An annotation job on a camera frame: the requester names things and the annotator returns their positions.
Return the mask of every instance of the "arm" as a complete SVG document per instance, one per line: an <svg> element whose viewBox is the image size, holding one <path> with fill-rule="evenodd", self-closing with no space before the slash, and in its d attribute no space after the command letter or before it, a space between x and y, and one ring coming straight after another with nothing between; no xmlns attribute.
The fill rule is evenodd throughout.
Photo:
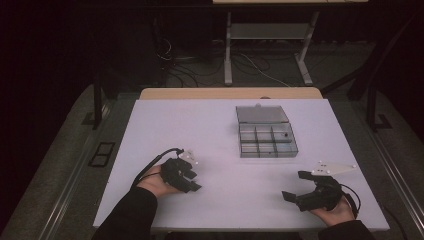
<svg viewBox="0 0 424 240"><path fill-rule="evenodd" d="M320 208L311 210L311 213L319 217L328 226L328 228L319 232L320 240L375 240L365 225L361 221L355 220L352 209L344 197L331 211Z"/></svg>
<svg viewBox="0 0 424 240"><path fill-rule="evenodd" d="M145 176L158 172L160 166L154 166ZM160 174L142 179L118 202L92 239L149 239L157 199L175 192L178 190L164 183Z"/></svg>

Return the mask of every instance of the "floor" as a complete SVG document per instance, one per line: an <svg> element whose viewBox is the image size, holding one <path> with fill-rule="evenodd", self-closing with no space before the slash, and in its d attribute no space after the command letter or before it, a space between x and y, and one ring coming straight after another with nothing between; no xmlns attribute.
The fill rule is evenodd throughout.
<svg viewBox="0 0 424 240"><path fill-rule="evenodd" d="M223 79L222 42L212 44L213 51L207 57L175 50L172 64L165 64L165 87L228 87ZM286 41L234 42L232 87L304 86L293 58L300 47L298 42ZM313 43L305 62L314 87L323 88L358 68L373 47L366 42ZM384 114L392 128L370 131L363 120L366 99L349 101L349 86L345 84L324 97L330 100L358 164L385 209L391 229L374 235L377 239L402 239L404 231L409 239L423 239L422 229L414 221L417 214L410 208L414 201L405 192L410 190L416 202L424 202L424 176L420 171L424 169L423 143L381 94L377 113ZM90 125L92 94L90 86L75 102L1 239L91 238L95 231L92 223L139 92L122 92L117 99L104 99L104 120L97 130ZM105 168L89 167L100 142L115 143L109 163ZM397 180L387 173L387 159L400 171L407 187L394 184ZM300 234L305 240L317 239L316 232Z"/></svg>

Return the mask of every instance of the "black sleeve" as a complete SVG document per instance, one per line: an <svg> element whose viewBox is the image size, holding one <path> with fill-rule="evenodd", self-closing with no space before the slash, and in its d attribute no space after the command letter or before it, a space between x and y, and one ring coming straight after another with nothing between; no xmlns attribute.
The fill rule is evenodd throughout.
<svg viewBox="0 0 424 240"><path fill-rule="evenodd" d="M320 240L375 240L374 236L359 220L340 223L319 232Z"/></svg>
<svg viewBox="0 0 424 240"><path fill-rule="evenodd" d="M99 239L149 239L157 199L144 188L132 188L115 206L93 236Z"/></svg>

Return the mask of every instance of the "gray compartment box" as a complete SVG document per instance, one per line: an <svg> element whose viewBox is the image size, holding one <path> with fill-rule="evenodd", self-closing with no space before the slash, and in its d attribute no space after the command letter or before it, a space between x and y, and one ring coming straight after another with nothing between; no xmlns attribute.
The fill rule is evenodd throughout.
<svg viewBox="0 0 424 240"><path fill-rule="evenodd" d="M242 158L293 158L293 130L281 106L237 106Z"/></svg>

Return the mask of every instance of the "hand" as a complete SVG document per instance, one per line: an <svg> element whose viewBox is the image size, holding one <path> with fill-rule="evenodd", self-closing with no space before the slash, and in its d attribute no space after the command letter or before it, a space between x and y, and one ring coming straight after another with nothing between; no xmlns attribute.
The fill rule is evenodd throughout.
<svg viewBox="0 0 424 240"><path fill-rule="evenodd" d="M178 189L166 184L160 176L161 166L153 166L149 171L144 174L145 178L137 184L137 187L144 188L152 192L156 198L162 197L166 194L180 192Z"/></svg>
<svg viewBox="0 0 424 240"><path fill-rule="evenodd" d="M325 208L319 208L311 210L310 212L321 218L328 227L355 220L349 202L344 196L340 199L337 206L331 211L327 211Z"/></svg>

